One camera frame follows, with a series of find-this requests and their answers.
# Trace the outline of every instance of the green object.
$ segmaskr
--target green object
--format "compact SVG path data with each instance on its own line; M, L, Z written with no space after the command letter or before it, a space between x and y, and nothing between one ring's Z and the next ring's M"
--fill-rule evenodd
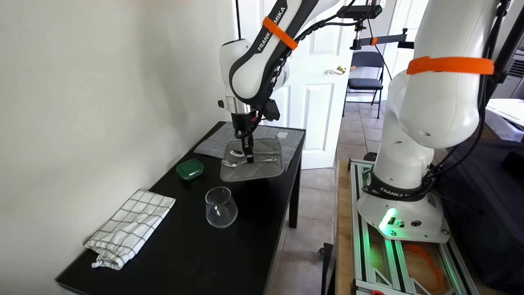
M203 173L203 164L199 159L189 159L177 165L177 173L184 180L194 180Z

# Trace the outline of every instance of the glass cup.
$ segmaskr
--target glass cup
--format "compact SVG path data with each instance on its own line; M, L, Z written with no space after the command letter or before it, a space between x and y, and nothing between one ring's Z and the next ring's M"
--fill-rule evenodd
M228 227L238 216L236 203L228 186L213 186L207 191L207 219L215 227Z

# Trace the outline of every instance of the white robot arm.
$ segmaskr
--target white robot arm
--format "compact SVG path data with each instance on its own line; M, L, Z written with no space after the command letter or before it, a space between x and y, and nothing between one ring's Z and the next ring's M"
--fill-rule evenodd
M292 52L285 37L293 41L308 19L336 1L279 0L269 19L285 32L284 37L264 26L253 46L246 41L223 46L226 106L246 155L253 145L253 129L264 114L272 116L266 109L269 95ZM505 0L428 3L415 42L415 60L393 78L382 149L357 203L362 218L387 237L449 239L442 206L424 186L424 175L436 147L456 145L477 129L480 75L493 72L493 64L482 59L483 47L500 1Z

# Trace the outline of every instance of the checkered cloth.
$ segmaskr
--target checkered cloth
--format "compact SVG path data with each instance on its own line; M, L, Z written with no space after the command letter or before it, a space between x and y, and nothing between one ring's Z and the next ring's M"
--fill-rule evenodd
M120 270L146 244L153 231L174 206L176 198L138 190L123 206L87 241L99 257L92 267Z

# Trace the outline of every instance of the green light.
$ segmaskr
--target green light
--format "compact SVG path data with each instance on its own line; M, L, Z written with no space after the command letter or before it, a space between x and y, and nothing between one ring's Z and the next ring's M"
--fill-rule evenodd
M397 208L388 208L388 211L384 214L379 229L385 234L385 236L392 236L392 229L388 229L388 223L392 218L397 216Z

